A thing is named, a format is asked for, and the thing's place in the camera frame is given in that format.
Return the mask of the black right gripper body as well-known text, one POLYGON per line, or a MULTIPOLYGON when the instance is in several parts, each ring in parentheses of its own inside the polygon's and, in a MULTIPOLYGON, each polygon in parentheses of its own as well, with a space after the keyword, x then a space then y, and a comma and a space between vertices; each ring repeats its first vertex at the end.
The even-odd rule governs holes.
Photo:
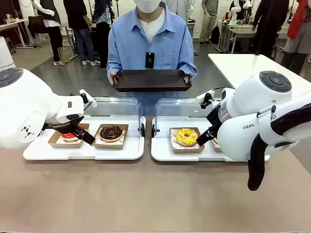
POLYGON ((211 124, 211 126, 208 128, 208 130, 218 130, 220 126, 222 125, 222 122, 219 119, 218 111, 221 107, 221 102, 216 100, 209 100, 207 103, 207 110, 208 114, 206 116, 208 122, 211 124))

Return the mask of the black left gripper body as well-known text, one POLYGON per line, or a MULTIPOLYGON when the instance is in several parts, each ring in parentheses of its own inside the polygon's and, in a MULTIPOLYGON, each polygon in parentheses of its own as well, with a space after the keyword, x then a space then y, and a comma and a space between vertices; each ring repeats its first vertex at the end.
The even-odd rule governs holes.
POLYGON ((67 122, 65 123, 44 123, 42 130, 53 129, 59 133, 80 133, 83 129, 78 125, 84 116, 80 116, 78 114, 71 114, 65 117, 67 122))

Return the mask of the person's right hand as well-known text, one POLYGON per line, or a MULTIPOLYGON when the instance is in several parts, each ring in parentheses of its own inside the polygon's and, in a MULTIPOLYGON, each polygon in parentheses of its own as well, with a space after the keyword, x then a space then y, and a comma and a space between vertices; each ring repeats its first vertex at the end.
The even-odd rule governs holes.
POLYGON ((119 75, 114 71, 110 72, 109 82, 112 86, 118 86, 120 83, 119 75))

